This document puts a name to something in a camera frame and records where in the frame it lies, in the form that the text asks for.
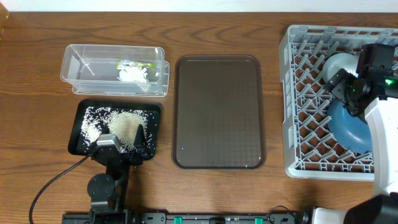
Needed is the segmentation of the green bowl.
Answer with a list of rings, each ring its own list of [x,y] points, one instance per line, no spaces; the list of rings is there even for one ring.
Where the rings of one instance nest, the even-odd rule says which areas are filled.
[[[348,53],[338,53],[331,56],[323,66],[323,81],[327,83],[340,69],[345,69],[348,73],[358,77],[356,69],[359,57]]]

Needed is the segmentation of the white rice pile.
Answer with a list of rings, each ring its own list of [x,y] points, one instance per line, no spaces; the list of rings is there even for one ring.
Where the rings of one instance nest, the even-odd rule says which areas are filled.
[[[133,151],[137,129],[142,125],[147,145],[153,151],[159,127],[156,118],[154,111],[89,106],[83,115],[78,150],[86,152],[102,134],[116,134],[121,142],[120,153]]]

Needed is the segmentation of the dark blue bowl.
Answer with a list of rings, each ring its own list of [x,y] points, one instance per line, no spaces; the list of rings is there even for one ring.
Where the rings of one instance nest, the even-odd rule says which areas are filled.
[[[331,117],[328,128],[339,144],[360,154],[373,151],[369,126],[352,117],[340,100],[331,102],[327,115]]]

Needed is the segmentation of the yellow snack wrapper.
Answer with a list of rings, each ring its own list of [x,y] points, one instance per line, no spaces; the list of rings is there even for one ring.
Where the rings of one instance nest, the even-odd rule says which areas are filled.
[[[155,64],[154,63],[132,61],[132,60],[120,60],[116,64],[116,68],[118,70],[123,70],[123,69],[131,68],[131,67],[154,68]]]

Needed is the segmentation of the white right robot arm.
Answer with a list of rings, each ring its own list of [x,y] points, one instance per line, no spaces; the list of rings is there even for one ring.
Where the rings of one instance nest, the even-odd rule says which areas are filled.
[[[362,112],[368,124],[373,146],[374,183],[371,199],[347,211],[315,208],[311,223],[397,223],[397,79],[391,72],[358,73],[340,78],[339,70],[326,84],[334,93],[344,89],[345,103]]]

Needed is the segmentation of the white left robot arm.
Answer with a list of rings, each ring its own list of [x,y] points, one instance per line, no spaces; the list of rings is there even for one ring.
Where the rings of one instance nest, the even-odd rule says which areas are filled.
[[[147,145],[144,128],[137,127],[133,141],[135,151],[121,153],[121,142],[116,134],[102,134],[89,147],[92,160],[104,165],[106,172],[96,174],[87,186],[91,198],[88,223],[135,223],[139,216],[124,207],[129,168],[141,165],[152,153]]]

